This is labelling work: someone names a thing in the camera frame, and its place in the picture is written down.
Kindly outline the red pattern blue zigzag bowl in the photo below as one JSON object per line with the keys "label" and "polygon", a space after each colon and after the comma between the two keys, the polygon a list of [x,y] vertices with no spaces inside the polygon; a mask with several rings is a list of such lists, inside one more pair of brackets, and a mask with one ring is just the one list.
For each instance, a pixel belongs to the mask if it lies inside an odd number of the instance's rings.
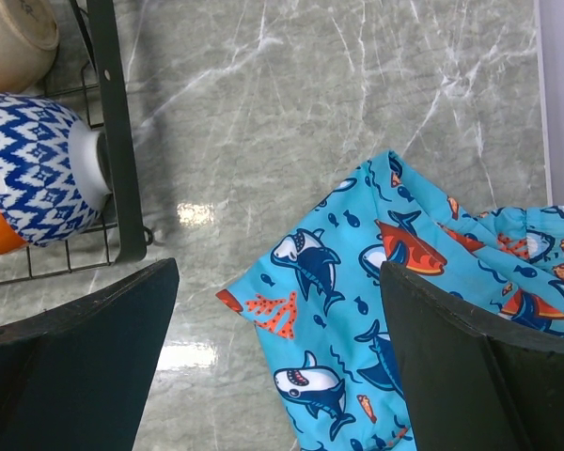
{"label": "red pattern blue zigzag bowl", "polygon": [[69,107],[0,93],[0,214],[25,243],[65,241],[98,221],[112,193],[104,146]]}

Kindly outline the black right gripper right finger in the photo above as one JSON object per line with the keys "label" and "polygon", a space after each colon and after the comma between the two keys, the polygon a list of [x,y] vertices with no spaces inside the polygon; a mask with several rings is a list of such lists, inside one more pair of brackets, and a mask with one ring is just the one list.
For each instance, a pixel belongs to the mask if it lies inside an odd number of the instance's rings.
{"label": "black right gripper right finger", "polygon": [[502,319],[397,263],[386,324],[420,450],[564,450],[564,338]]}

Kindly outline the beige bowl white inside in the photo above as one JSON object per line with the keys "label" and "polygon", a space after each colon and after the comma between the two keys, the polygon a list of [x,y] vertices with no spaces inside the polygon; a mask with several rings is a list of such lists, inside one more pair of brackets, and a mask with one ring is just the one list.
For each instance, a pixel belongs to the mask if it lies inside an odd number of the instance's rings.
{"label": "beige bowl white inside", "polygon": [[0,92],[21,93],[39,82],[59,41],[50,2],[0,0]]}

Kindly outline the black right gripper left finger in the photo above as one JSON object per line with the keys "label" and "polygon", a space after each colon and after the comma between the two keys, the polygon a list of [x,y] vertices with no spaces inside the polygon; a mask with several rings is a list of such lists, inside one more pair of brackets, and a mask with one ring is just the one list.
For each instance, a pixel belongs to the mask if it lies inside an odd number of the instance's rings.
{"label": "black right gripper left finger", "polygon": [[130,450],[179,286],[173,258],[0,326],[0,450]]}

